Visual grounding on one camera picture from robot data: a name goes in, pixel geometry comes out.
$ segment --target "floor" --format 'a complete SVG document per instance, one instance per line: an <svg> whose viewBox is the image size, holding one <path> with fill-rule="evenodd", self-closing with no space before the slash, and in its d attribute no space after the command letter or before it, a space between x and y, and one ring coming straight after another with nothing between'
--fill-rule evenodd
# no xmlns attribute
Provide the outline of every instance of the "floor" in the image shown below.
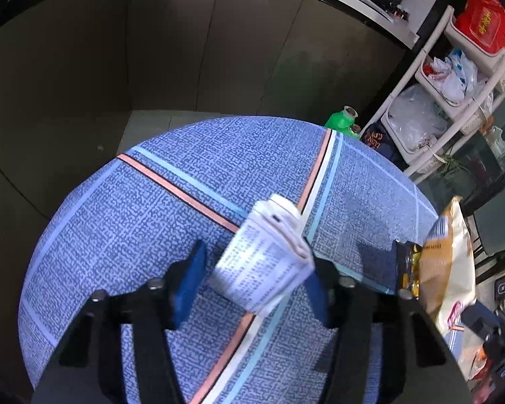
<svg viewBox="0 0 505 404"><path fill-rule="evenodd" d="M233 115L215 112L192 111L133 111L118 146L117 154L131 147L173 129L197 123L210 118L232 117Z"/></svg>

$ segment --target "light blue stripe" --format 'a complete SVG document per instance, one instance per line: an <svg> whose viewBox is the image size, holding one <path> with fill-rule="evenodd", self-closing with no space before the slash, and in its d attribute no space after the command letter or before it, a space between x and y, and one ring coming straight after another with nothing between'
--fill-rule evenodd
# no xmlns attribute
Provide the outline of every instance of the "light blue stripe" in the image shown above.
<svg viewBox="0 0 505 404"><path fill-rule="evenodd" d="M316 210L316 214L314 215L314 219L312 220L311 227L308 230L307 240L309 244L312 244L312 240L314 240L314 235L316 234L316 230L318 229L318 225L320 224L320 219L322 218L322 213L324 212L324 207L327 202L327 198L329 197L329 192L331 190L331 186L333 185L333 181L335 179L335 173L337 172L337 166L339 164L340 152L342 150L342 142L344 140L344 135L338 134L339 142L337 144L337 152L335 152L335 158L333 159L333 165L329 170L329 176L327 177L327 182L325 184L324 192L320 199L320 203L318 204L318 209Z"/></svg>
<svg viewBox="0 0 505 404"><path fill-rule="evenodd" d="M166 162L164 159L161 159L160 157L154 155L153 153L147 151L146 149L140 147L140 146L135 146L132 147L131 150L144 155L146 158L149 160L153 161L154 163L160 165L162 168L167 169L171 173L174 173L177 177L183 179L184 181L188 182L191 184L193 187L197 188L198 190L202 191L204 194L207 194L209 197L212 199L216 200L217 202L221 203L221 205L224 205L234 213L240 215L243 218L247 218L248 213L240 208L239 206L233 204L229 200L225 199L222 197L220 194L217 194L215 191L213 191L211 188L208 186L204 185L202 182L198 181L198 179L193 178L192 176L188 175L187 173L183 172L179 168L174 167L172 164L169 164Z"/></svg>
<svg viewBox="0 0 505 404"><path fill-rule="evenodd" d="M395 181L398 185L400 185L401 188L403 188L404 190L406 190L409 194L413 195L413 193L408 190L408 188L402 184L398 179L396 179L391 173L389 173L385 168L383 168L380 164L378 164L377 162L375 162L372 158L368 157L367 155L365 155L363 152L361 152L360 150L357 150L355 147L352 147L350 144L346 143L344 141L344 145L346 147L348 147L350 150L353 150L354 152L356 152L357 154L361 155L363 158L369 160L378 170L382 171L383 173L385 173L386 176L388 176L389 178L391 178L393 181ZM430 213L432 214L434 217L437 217L438 215L432 211L429 207L427 207L426 205L424 205L424 203L422 203L423 207Z"/></svg>
<svg viewBox="0 0 505 404"><path fill-rule="evenodd" d="M290 300L289 296L285 296L282 301L280 301L280 304L278 305L277 309L275 310L275 313L273 314L273 317L271 318L271 322L268 325L268 328L265 330L264 335L262 336L260 343L258 347L255 349L254 353L252 354L251 358L249 359L249 362L245 366L245 369L241 372L240 376L237 377L237 380L226 396L225 400L222 402L222 404L230 404L235 398L240 389L243 387L247 379L249 378L249 375L251 375L251 372L253 371L254 367L260 360L260 357L262 356L266 346L269 343L269 340L271 339L271 336L273 335L275 328L277 327L278 323L280 322L280 319L284 313L285 308L288 305L288 302Z"/></svg>
<svg viewBox="0 0 505 404"><path fill-rule="evenodd" d="M31 320L33 320L35 325L39 328L41 334L43 334L43 337L45 337L52 346L56 347L58 345L58 340L54 338L49 330L47 330L47 327L43 325L41 320L39 320L38 314L34 311L30 303L24 298L21 300L21 302L23 303L23 307L30 316Z"/></svg>
<svg viewBox="0 0 505 404"><path fill-rule="evenodd" d="M385 285L378 284L376 281L367 278L366 276L363 276L361 274L358 274L355 270L349 269L348 267L344 266L343 264L337 263L336 261L333 261L332 259L329 259L326 257L324 254L320 252L314 251L314 255L317 258L321 258L322 260L327 260L331 261L337 270L345 275L351 276L355 280L358 280L359 282L363 283L364 285L370 287L371 289L374 289L376 291L379 291L380 293L387 293L388 295L393 295L395 293L394 290L391 290L390 288L386 287Z"/></svg>
<svg viewBox="0 0 505 404"><path fill-rule="evenodd" d="M62 218L58 226L54 228L54 231L49 235L49 238L47 238L47 241L45 242L44 246L41 248L41 250L38 252L36 256L33 257L34 263L32 264L32 267L30 269L30 272L26 275L26 278L24 279L24 287L23 287L23 292L26 288L28 288L28 284L30 283L30 280L32 279L35 271L38 269L38 266L45 256L45 254L48 252L49 248L52 246L54 240L58 237L60 232L62 232L62 229L69 223L69 220L73 217L73 215L78 211L78 209L86 202L86 200L92 195L92 193L97 190L97 188L105 181L106 178L108 178L116 168L118 168L122 163L119 162L117 159L111 161L111 165L97 178L97 180L92 184L92 186L87 189L87 191L77 200L75 205L67 212L67 214Z"/></svg>
<svg viewBox="0 0 505 404"><path fill-rule="evenodd" d="M413 198L415 199L415 243L419 242L419 199L417 198L417 185L413 185Z"/></svg>

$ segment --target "barcode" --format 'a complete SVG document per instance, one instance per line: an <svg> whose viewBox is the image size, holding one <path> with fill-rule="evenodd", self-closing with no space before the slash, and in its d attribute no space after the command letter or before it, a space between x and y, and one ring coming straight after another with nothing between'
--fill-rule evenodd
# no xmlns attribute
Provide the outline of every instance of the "barcode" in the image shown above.
<svg viewBox="0 0 505 404"><path fill-rule="evenodd" d="M427 240L441 240L442 238L447 238L448 233L448 217L442 215L430 229Z"/></svg>

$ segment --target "blue tablecloth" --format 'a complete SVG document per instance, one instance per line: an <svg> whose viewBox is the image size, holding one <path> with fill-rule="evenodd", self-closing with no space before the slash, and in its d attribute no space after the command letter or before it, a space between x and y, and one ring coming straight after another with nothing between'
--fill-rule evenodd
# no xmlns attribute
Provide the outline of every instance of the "blue tablecloth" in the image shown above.
<svg viewBox="0 0 505 404"><path fill-rule="evenodd" d="M304 232L314 252L380 290L395 288L393 240L422 243L437 217L394 165L359 141L305 122L210 120L145 141L128 156L129 163L115 159L73 190L35 248L19 307L20 342L34 386L95 289L112 295L135 290L186 258L197 238L209 245L212 269L232 238L229 229L177 198L154 176L237 226L257 200L278 193L303 202L304 189L318 183L315 199L307 203ZM135 162L147 167L144 173L131 166ZM216 387L206 389L244 314L204 283L188 322L168 333L185 399L316 402L326 377L319 361L326 350L329 357L332 331L313 318L302 287L255 323L257 330L247 334L250 346L241 347L246 348L242 358L233 370L226 367L224 382L219 378ZM139 402L128 327L123 354L128 401ZM375 329L365 402L375 400L380 366L381 329ZM203 401L202 385L211 390Z"/></svg>

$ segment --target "white stripe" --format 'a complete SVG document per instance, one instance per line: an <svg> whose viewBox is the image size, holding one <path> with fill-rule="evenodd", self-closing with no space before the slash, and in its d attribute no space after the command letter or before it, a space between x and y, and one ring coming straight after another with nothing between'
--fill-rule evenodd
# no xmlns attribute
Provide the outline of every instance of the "white stripe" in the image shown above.
<svg viewBox="0 0 505 404"><path fill-rule="evenodd" d="M316 180L314 181L314 184L312 186L310 195L307 199L307 203L305 204L305 207L303 208L303 214L301 217L302 220L302 226L301 226L301 232L305 229L305 225L307 223L307 220L311 214L312 208L314 206L314 202L316 201L316 197L318 197L318 192L320 190L320 186L322 185L322 181L324 179L325 173L327 171L327 166L329 165L329 162L331 160L331 155L333 153L333 147L335 144L335 140L337 139L337 132L333 131L331 132L331 137L329 140L329 143L327 144L327 149L325 152L324 160L322 161L322 164L320 165L320 168L318 170L318 175L316 176ZM237 351L235 354L232 356L232 359L230 359L230 362L228 365L225 367L225 369L221 372L221 375L211 388L210 392L206 395L206 397L202 400L202 404L213 404L218 396L221 394L221 392L224 390L226 387L226 384L229 382L230 378L234 375L236 372L238 366L241 363L241 360L245 357L247 354L247 351L249 347L251 346L251 343L254 340L254 337L256 337L256 334L258 333L260 329L260 325L262 325L262 322L264 322L264 319L257 316L254 318L254 320L251 323L251 326L249 327L249 330L245 334L245 337L243 338L243 341L241 342L240 346L238 347Z"/></svg>

